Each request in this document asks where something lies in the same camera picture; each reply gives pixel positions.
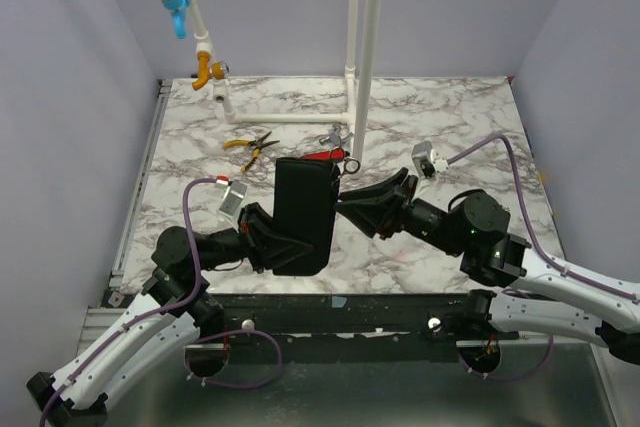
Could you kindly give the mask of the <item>silver thinning scissors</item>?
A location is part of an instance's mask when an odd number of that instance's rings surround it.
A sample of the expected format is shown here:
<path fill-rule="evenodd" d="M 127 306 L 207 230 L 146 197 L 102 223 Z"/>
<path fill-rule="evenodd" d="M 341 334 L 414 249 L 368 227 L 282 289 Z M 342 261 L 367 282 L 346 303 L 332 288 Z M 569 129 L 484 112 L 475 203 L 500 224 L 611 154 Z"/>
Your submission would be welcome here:
<path fill-rule="evenodd" d="M 342 160 L 341 172 L 338 176 L 339 179 L 342 179 L 345 176 L 355 175 L 361 169 L 361 163 L 358 159 L 354 157 L 345 157 Z"/>

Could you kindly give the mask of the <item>black fabric tool case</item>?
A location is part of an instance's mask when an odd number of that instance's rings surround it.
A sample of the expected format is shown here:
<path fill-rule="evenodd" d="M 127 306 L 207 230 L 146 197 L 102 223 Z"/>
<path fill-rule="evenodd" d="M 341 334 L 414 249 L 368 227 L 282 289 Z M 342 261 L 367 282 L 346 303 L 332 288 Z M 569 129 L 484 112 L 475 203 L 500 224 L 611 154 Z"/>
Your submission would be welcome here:
<path fill-rule="evenodd" d="M 275 268 L 274 274 L 309 277 L 327 266 L 340 174 L 339 167 L 330 161 L 294 157 L 276 161 L 273 227 L 312 250 Z"/>

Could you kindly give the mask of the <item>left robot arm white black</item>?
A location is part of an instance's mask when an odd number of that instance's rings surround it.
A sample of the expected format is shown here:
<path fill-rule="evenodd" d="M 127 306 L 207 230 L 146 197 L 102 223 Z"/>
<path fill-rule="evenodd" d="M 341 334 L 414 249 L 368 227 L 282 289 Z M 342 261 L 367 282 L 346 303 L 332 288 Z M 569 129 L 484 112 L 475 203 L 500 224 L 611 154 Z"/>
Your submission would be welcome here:
<path fill-rule="evenodd" d="M 315 275 L 328 262 L 334 223 L 331 207 L 302 204 L 267 214 L 252 203 L 236 227 L 201 234 L 185 224 L 163 231 L 151 277 L 124 313 L 73 361 L 28 381 L 40 425 L 104 425 L 122 397 L 170 354 L 222 333 L 224 309 L 208 293 L 204 272 L 248 261 L 257 272 Z"/>

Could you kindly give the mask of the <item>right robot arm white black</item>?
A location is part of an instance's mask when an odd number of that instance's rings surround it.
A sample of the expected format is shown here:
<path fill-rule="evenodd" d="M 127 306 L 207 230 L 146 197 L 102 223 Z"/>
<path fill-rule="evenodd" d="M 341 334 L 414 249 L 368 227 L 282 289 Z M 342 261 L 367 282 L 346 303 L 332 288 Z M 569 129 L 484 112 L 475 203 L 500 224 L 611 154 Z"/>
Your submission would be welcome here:
<path fill-rule="evenodd" d="M 603 347 L 615 358 L 639 362 L 639 286 L 536 250 L 509 231 L 510 214 L 484 190 L 449 210 L 417 197 L 406 169 L 371 187 L 343 192 L 337 212 L 366 236 L 405 232 L 461 260 L 460 269 L 483 290 L 464 309 L 469 337 L 531 331 Z"/>

